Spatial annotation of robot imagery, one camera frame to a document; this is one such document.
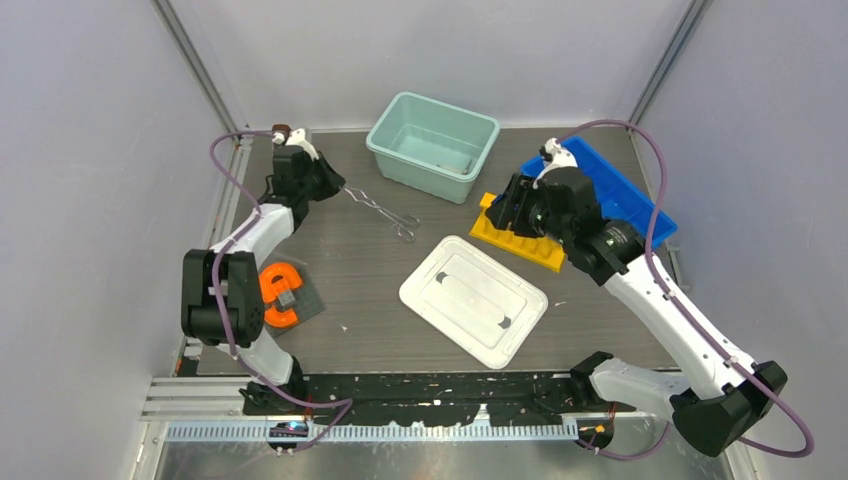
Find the clear plastic pipette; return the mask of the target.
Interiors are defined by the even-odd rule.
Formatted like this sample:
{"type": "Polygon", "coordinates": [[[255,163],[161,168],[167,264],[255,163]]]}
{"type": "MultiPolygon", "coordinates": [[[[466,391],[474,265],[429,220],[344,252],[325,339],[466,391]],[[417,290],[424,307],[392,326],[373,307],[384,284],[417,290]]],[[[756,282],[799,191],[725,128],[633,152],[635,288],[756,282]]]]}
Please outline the clear plastic pipette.
{"type": "Polygon", "coordinates": [[[463,156],[459,157],[445,157],[436,162],[436,166],[451,175],[455,176],[463,176],[466,175],[471,169],[472,161],[463,156]]]}

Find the metal crucible tongs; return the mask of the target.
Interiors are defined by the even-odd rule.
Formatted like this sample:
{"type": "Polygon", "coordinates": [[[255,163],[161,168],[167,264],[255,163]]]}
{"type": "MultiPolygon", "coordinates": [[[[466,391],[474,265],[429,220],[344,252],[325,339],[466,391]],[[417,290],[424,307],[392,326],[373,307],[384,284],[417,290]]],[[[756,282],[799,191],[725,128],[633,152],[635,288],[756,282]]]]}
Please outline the metal crucible tongs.
{"type": "Polygon", "coordinates": [[[362,189],[351,186],[345,186],[344,191],[352,198],[354,202],[363,204],[366,207],[375,210],[384,218],[388,219],[392,223],[393,228],[399,238],[409,243],[415,241],[415,231],[420,226],[420,221],[416,217],[406,214],[397,214],[389,210],[388,208],[383,207],[370,196],[368,196],[367,193],[362,189]]]}

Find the mint green plastic bin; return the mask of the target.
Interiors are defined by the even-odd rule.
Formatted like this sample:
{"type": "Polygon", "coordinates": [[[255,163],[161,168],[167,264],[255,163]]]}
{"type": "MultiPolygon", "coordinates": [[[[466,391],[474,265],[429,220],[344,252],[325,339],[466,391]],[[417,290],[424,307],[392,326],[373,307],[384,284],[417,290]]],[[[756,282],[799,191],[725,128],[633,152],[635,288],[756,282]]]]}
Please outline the mint green plastic bin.
{"type": "Polygon", "coordinates": [[[366,137],[381,174],[390,180],[463,204],[500,133],[487,115],[412,92],[397,94],[366,137]],[[470,171],[438,168],[445,157],[467,157],[470,171]]]}

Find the white plastic bin lid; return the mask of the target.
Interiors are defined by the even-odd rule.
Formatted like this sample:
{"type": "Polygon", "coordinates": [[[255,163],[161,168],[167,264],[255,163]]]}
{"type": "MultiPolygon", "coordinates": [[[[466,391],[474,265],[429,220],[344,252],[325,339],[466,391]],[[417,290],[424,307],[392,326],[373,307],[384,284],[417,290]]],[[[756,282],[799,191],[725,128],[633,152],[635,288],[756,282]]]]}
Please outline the white plastic bin lid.
{"type": "Polygon", "coordinates": [[[542,290],[455,235],[410,274],[399,298],[490,369],[512,361],[548,309],[542,290]]]}

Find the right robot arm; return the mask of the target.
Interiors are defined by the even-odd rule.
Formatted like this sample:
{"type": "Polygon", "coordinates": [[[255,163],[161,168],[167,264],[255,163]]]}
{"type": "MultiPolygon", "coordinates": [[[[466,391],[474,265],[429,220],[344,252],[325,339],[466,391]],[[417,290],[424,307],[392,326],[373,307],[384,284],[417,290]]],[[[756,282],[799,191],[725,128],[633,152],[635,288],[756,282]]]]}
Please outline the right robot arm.
{"type": "Polygon", "coordinates": [[[675,360],[683,378],[596,352],[572,369],[571,397],[584,410],[620,402],[671,422],[698,452],[716,457],[771,409],[788,381],[775,361],[757,362],[728,341],[668,278],[644,236],[603,215],[589,176],[555,168],[520,172],[485,212],[493,226],[549,238],[572,266],[626,305],[675,360]]]}

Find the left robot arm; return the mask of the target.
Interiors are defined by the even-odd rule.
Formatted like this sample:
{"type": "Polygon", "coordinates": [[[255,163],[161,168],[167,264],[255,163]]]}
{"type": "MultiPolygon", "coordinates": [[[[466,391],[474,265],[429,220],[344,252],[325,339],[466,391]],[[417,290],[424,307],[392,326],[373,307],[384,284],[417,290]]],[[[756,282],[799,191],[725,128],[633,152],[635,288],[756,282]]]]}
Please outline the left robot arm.
{"type": "Polygon", "coordinates": [[[247,397],[268,398],[284,414],[312,404],[298,360],[264,326],[259,269],[298,230],[310,204],[335,196],[344,184],[308,142],[276,145],[269,188],[248,219],[224,240],[183,258],[183,333],[228,353],[254,379],[247,397]]]}

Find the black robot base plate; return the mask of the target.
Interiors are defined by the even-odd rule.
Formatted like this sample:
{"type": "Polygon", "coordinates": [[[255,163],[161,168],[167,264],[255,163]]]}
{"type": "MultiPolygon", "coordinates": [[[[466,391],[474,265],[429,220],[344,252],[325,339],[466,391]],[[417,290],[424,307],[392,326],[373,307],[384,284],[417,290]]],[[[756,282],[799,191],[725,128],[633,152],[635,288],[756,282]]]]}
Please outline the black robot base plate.
{"type": "Polygon", "coordinates": [[[578,437],[600,447],[611,442],[616,416],[633,410],[554,372],[306,375],[295,369],[286,384],[251,380],[239,393],[248,416],[297,415],[331,433],[345,426],[466,427],[480,414],[493,427],[547,427],[569,414],[597,413],[600,425],[578,437]]]}

